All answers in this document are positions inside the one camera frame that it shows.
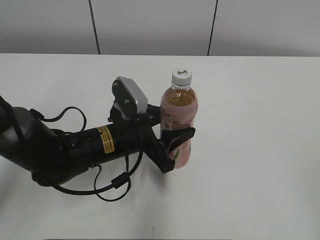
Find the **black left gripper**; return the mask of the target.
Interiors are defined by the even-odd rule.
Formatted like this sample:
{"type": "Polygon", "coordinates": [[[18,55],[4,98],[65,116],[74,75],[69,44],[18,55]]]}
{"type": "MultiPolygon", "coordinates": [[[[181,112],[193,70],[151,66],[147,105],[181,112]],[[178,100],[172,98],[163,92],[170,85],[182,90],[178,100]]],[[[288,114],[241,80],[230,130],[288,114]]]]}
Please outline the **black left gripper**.
{"type": "Polygon", "coordinates": [[[146,113],[138,114],[131,120],[124,120],[120,112],[112,106],[108,125],[114,143],[113,158],[123,157],[126,153],[133,154],[142,151],[162,173],[174,169],[175,162],[169,154],[180,145],[192,139],[196,129],[188,127],[178,130],[163,130],[161,141],[156,138],[152,129],[161,122],[161,108],[148,104],[146,113]]]}

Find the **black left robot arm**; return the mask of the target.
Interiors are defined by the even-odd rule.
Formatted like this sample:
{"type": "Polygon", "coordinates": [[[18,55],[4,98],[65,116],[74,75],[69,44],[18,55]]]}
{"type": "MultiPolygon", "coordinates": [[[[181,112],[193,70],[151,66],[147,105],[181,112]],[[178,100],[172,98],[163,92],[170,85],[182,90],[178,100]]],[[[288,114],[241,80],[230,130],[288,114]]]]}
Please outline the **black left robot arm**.
{"type": "Polygon", "coordinates": [[[90,168],[131,154],[147,155],[161,172],[170,172],[175,164],[170,153],[196,131],[166,130],[157,138],[153,126],[160,123],[160,108],[127,93],[114,96],[107,125],[66,132],[49,128],[48,122],[35,109],[1,100],[0,154],[29,171],[40,186],[61,192],[64,183],[90,168]]]}

